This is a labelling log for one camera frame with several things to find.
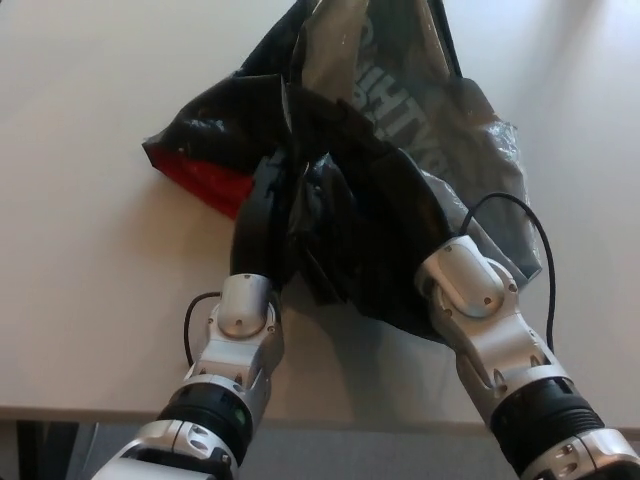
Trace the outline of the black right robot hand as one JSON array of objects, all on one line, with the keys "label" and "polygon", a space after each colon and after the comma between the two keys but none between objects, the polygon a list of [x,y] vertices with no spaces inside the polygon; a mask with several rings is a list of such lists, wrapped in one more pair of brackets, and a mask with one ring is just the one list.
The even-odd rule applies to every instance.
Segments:
[{"label": "black right robot hand", "polygon": [[437,343],[430,300],[414,278],[452,236],[424,176],[400,150],[373,160],[322,155],[302,173],[289,218],[296,268],[317,304],[349,303]]}]

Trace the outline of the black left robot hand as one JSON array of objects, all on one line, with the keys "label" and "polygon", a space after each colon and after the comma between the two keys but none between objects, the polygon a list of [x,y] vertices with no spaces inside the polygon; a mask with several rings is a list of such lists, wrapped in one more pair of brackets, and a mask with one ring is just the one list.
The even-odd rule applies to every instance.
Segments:
[{"label": "black left robot hand", "polygon": [[252,190],[235,219],[230,273],[267,278],[280,292],[293,275],[289,259],[289,217],[297,187],[296,172],[281,149],[262,158]]}]

